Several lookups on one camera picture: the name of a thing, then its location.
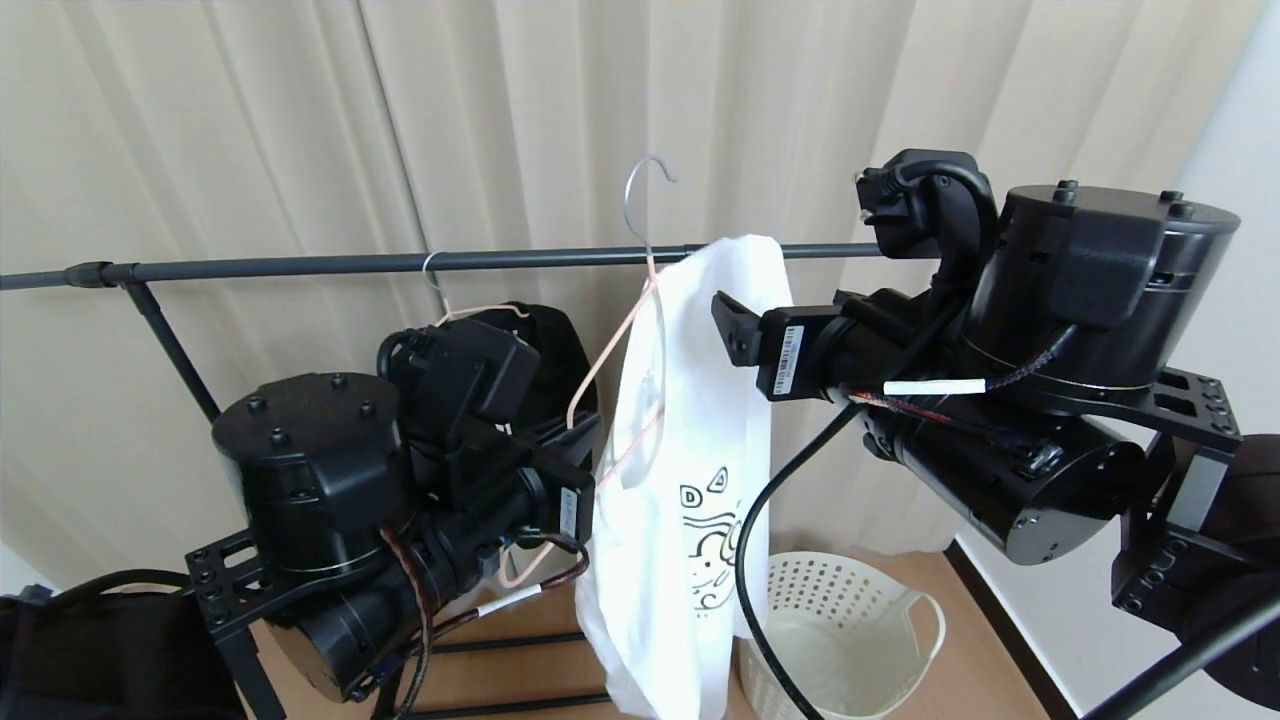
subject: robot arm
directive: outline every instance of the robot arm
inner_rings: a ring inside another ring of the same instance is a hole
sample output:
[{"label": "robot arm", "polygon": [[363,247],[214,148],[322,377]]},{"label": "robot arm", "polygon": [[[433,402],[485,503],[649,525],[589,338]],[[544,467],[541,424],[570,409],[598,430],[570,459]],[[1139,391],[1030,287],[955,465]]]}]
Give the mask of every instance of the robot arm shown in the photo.
[{"label": "robot arm", "polygon": [[[882,252],[938,273],[916,297],[838,291],[763,316],[719,293],[728,357],[765,397],[855,404],[868,451],[1019,565],[1121,516],[1112,605],[1183,643],[1280,588],[1280,437],[1242,438],[1217,379],[1166,366],[1239,218],[1073,181],[1015,188],[997,217],[957,152],[906,150],[856,186]],[[1096,416],[1157,436],[1143,451]],[[1207,671],[1280,710],[1276,647],[1258,633]]]}]

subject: printed graphic on shirt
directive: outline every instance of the printed graphic on shirt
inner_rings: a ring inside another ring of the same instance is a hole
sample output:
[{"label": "printed graphic on shirt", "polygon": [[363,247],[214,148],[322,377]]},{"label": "printed graphic on shirt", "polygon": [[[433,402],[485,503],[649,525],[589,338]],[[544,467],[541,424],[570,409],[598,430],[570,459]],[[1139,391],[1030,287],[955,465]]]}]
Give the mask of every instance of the printed graphic on shirt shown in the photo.
[{"label": "printed graphic on shirt", "polygon": [[[707,492],[719,495],[728,488],[728,470],[721,468],[707,484]],[[737,550],[739,519],[731,511],[701,510],[707,496],[694,486],[680,487],[685,507],[685,544],[692,577],[694,610],[703,618],[733,594],[733,552]]]}]

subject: wooden floor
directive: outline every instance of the wooden floor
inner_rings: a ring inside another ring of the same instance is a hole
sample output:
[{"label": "wooden floor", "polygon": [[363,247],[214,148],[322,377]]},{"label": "wooden floor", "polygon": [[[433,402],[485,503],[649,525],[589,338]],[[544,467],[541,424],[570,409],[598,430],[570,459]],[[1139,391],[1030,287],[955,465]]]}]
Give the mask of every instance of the wooden floor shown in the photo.
[{"label": "wooden floor", "polygon": [[[913,553],[870,562],[901,583],[936,597],[947,620],[947,637],[938,659],[915,694],[890,716],[891,720],[1047,720],[1014,661],[942,555]],[[477,620],[451,634],[448,641],[467,642],[576,629],[573,592],[563,588]],[[369,717],[372,701],[360,705],[330,703],[293,670],[266,632],[259,632],[261,628],[255,630],[262,662],[292,720]],[[442,655],[431,660],[426,687],[416,710],[598,692],[604,687],[603,676],[585,642]],[[489,717],[517,716],[535,720],[626,717],[612,705]],[[755,717],[736,682],[730,694],[730,717]]]}]

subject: white plastic basket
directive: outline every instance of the white plastic basket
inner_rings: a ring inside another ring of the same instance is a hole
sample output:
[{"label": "white plastic basket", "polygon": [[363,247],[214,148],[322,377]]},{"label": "white plastic basket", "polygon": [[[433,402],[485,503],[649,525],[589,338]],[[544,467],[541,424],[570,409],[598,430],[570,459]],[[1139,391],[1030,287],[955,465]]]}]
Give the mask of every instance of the white plastic basket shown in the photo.
[{"label": "white plastic basket", "polygon": [[[922,650],[908,610],[920,600],[938,633]],[[915,691],[942,648],[946,619],[931,596],[856,560],[822,552],[769,557],[764,637],[814,707],[831,720],[878,719]],[[760,720],[803,720],[760,651],[744,641],[742,691]]]}]

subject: curtain fold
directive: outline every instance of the curtain fold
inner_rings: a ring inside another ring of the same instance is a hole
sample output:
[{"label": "curtain fold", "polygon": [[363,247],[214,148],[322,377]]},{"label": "curtain fold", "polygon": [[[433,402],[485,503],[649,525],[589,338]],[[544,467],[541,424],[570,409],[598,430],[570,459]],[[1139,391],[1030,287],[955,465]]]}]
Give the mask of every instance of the curtain fold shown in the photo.
[{"label": "curtain fold", "polygon": [[[623,246],[742,233],[870,241],[851,176],[974,152],[998,193],[1176,177],[1262,0],[183,3],[0,6],[0,263]],[[788,263],[797,302],[923,288],[925,261]],[[453,307],[570,313],[596,352],[643,269],[443,273]],[[223,404],[370,370],[440,313],[421,277],[157,284]],[[0,299],[3,539],[60,584],[178,568],[242,527],[207,427],[120,292]],[[614,396],[609,364],[603,400]],[[832,415],[776,409],[774,462]],[[824,450],[778,547],[938,550],[909,473]]]}]

